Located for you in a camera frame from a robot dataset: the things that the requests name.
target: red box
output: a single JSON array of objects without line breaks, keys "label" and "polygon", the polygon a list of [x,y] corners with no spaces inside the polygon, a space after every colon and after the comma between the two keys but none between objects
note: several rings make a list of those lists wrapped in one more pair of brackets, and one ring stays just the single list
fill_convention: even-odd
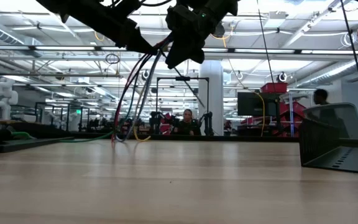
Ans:
[{"label": "red box", "polygon": [[287,83],[266,83],[261,88],[262,93],[286,93],[287,92]]}]

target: pillar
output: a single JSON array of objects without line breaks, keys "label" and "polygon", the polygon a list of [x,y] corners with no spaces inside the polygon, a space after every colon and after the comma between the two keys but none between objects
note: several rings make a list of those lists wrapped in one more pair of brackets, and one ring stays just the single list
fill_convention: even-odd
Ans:
[{"label": "pillar", "polygon": [[[223,136],[223,67],[220,60],[205,60],[200,65],[200,78],[209,78],[209,111],[213,113],[212,128],[215,135]],[[198,103],[198,117],[207,112],[208,83],[199,80],[198,93],[205,107]]]}]

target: table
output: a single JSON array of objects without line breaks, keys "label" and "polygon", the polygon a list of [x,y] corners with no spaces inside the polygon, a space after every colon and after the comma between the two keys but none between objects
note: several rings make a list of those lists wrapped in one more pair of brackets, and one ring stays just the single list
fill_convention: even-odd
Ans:
[{"label": "table", "polygon": [[0,154],[0,224],[358,223],[358,174],[297,143],[108,140]]}]

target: white robot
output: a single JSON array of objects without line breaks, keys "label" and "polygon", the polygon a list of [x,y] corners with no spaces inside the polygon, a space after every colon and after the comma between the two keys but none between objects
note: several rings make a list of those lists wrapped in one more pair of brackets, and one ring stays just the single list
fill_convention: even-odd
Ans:
[{"label": "white robot", "polygon": [[19,100],[19,95],[12,90],[14,80],[1,78],[0,79],[0,109],[1,120],[9,120],[11,115],[11,105],[16,105]]}]

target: woman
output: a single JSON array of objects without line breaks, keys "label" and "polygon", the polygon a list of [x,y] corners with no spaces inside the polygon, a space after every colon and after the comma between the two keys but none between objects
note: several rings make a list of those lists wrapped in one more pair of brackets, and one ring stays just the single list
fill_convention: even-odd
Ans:
[{"label": "woman", "polygon": [[174,134],[200,136],[201,131],[198,123],[193,121],[193,112],[186,109],[183,112],[183,121],[180,121],[178,126],[173,129]]}]

